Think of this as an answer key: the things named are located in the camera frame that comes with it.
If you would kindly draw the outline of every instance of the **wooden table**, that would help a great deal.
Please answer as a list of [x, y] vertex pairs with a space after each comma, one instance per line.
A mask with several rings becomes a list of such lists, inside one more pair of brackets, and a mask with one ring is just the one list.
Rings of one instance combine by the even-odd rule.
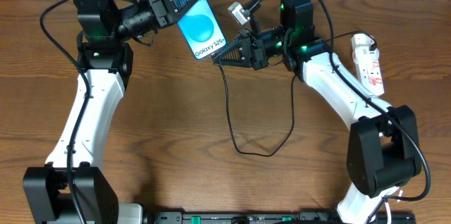
[[[41, 12], [58, 0], [0, 0], [0, 223], [31, 223], [22, 178], [42, 166], [66, 124], [77, 73], [39, 28]], [[224, 34], [239, 26], [234, 1], [209, 0]], [[335, 33], [365, 30], [378, 40], [386, 94], [411, 107], [432, 170], [429, 196], [391, 203], [413, 210], [418, 223], [451, 219], [451, 0], [324, 0]], [[328, 26], [315, 1], [317, 32]], [[279, 0], [265, 0], [262, 29], [278, 24]], [[76, 55], [81, 30], [67, 3], [46, 20], [50, 33]], [[272, 158], [239, 155], [228, 131], [221, 74], [211, 59], [196, 61], [177, 27], [160, 31], [152, 48], [131, 42], [133, 75], [111, 124], [104, 174], [120, 201], [152, 210], [299, 211], [330, 209], [350, 185], [348, 131], [317, 94], [295, 83], [295, 130]], [[336, 52], [355, 73], [350, 38]], [[284, 66], [225, 68], [230, 112], [240, 148], [272, 151], [290, 128], [290, 78]], [[423, 173], [403, 188], [414, 196]]]

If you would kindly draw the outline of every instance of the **wooden surface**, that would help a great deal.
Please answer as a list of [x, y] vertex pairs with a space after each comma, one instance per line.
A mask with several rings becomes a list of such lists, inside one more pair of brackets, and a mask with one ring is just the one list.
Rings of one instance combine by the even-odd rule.
[[[41, 12], [58, 0], [0, 0], [0, 223], [31, 223], [22, 189], [25, 169], [42, 166], [66, 124], [77, 73], [39, 28]], [[234, 1], [209, 0], [227, 39], [239, 30], [228, 15]], [[451, 0], [324, 0], [337, 34], [362, 29], [378, 40], [383, 98], [417, 117], [431, 167], [429, 196], [414, 203], [418, 223], [451, 219]], [[262, 28], [278, 24], [279, 0], [257, 13]], [[328, 37], [315, 2], [317, 32]], [[81, 30], [67, 3], [52, 12], [50, 33], [75, 55]], [[299, 211], [330, 209], [350, 185], [348, 131], [312, 89], [295, 83], [295, 130], [272, 158], [235, 152], [226, 120], [221, 74], [211, 59], [196, 61], [180, 31], [155, 36], [152, 48], [131, 43], [133, 75], [113, 117], [104, 174], [120, 201], [155, 211]], [[355, 72], [350, 38], [336, 52]], [[226, 68], [230, 112], [240, 147], [268, 153], [290, 128], [290, 78], [284, 66]], [[414, 178], [404, 194], [424, 188]]]

